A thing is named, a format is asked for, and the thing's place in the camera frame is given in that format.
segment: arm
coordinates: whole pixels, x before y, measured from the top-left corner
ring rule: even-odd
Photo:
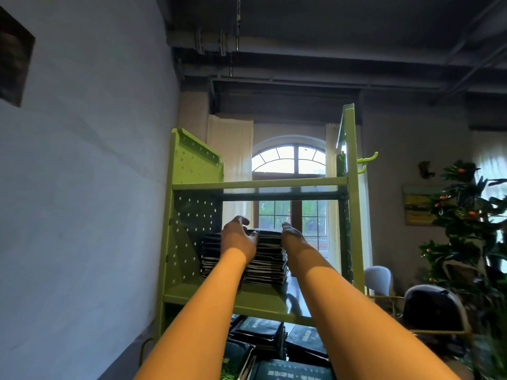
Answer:
[[[284,224],[282,242],[338,377],[458,380],[433,352],[350,285],[288,224]]]
[[[246,236],[236,217],[222,231],[218,264],[155,345],[134,380],[216,380],[241,275],[256,251],[257,234]]]

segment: shelf board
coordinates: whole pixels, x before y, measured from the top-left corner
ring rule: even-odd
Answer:
[[[254,180],[196,184],[173,184],[172,190],[207,191],[222,201],[252,200],[336,200],[347,194],[347,178]]]
[[[164,302],[184,305],[199,288],[199,283],[182,283],[166,289]],[[242,284],[236,294],[234,313],[313,326],[296,278],[278,287]]]

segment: hand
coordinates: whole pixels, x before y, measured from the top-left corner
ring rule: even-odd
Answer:
[[[232,248],[241,251],[246,257],[246,264],[254,259],[257,251],[257,240],[259,234],[257,231],[252,232],[250,236],[245,233],[246,226],[250,220],[243,216],[236,216],[230,222],[225,224],[221,232],[222,242],[220,244],[220,255],[224,255],[227,250]]]
[[[288,222],[282,224],[282,245],[287,252],[287,265],[293,276],[298,272],[298,255],[305,248],[311,248],[305,237]]]

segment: green metal shelf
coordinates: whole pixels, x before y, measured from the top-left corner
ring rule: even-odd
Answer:
[[[166,303],[185,305],[199,288],[201,281],[182,283],[164,293]],[[234,313],[313,326],[298,281],[291,276],[280,287],[241,284],[234,303]]]
[[[337,200],[343,276],[364,289],[361,244],[358,160],[354,106],[345,105],[337,157],[338,177],[224,182],[220,155],[183,129],[171,135],[171,153],[162,228],[155,339],[177,315],[203,279],[201,240],[222,228],[225,201]],[[297,280],[283,286],[242,284],[234,312],[271,320],[312,325]]]

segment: arched window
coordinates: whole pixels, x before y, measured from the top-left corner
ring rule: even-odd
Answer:
[[[291,144],[265,149],[252,157],[254,180],[325,177],[326,154],[315,147]],[[328,258],[326,201],[260,201],[253,206],[253,225],[281,230],[288,221]]]
[[[252,158],[252,172],[325,175],[326,154],[305,145],[266,149]]]

